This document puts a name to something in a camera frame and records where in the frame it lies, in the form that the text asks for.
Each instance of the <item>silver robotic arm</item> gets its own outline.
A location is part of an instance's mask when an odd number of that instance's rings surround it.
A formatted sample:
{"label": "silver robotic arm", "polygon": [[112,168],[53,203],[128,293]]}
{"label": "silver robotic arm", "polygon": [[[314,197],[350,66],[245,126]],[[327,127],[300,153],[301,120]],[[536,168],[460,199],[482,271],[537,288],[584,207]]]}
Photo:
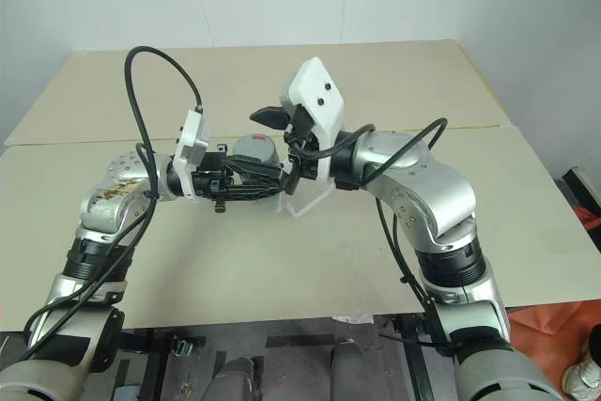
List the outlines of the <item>silver robotic arm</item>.
{"label": "silver robotic arm", "polygon": [[[364,135],[353,170],[361,177],[369,174],[411,138],[378,131]],[[421,142],[364,188],[391,207],[417,254],[429,297],[426,321],[434,340],[449,345],[459,399],[562,399],[509,344],[509,321],[478,242],[469,183],[434,160]]]}
{"label": "silver robotic arm", "polygon": [[[314,58],[295,76],[279,113],[270,107],[252,119],[283,129],[281,116],[289,118],[285,140],[301,177],[328,175],[338,188],[365,189],[393,210],[418,257],[428,330],[454,360],[461,401],[562,399],[510,345],[509,320],[478,241],[470,184],[410,134],[373,126],[361,128],[359,137],[340,131],[343,104],[331,76]],[[323,129],[332,127],[338,132],[335,144],[330,138],[324,146],[319,137],[330,137]]]}
{"label": "silver robotic arm", "polygon": [[[150,180],[140,152],[109,165],[105,179],[82,203],[75,241],[47,307],[26,326],[28,350],[0,373],[0,400],[76,400],[87,375],[111,365],[124,320],[115,304],[126,289],[131,244],[156,200],[205,197],[222,212],[228,200],[293,194],[301,177],[365,189],[394,211],[418,257],[429,332],[454,359],[461,401],[562,399],[509,344],[509,321],[478,242],[469,183],[407,133],[375,131],[372,125],[341,131],[344,102],[318,58],[302,65],[282,105],[251,119],[285,131],[289,173],[256,157],[227,156],[223,146],[207,153],[208,124],[198,110],[189,112],[175,156],[154,156],[156,179]],[[403,155],[391,159],[404,147]],[[239,185],[234,172],[243,180]]]}

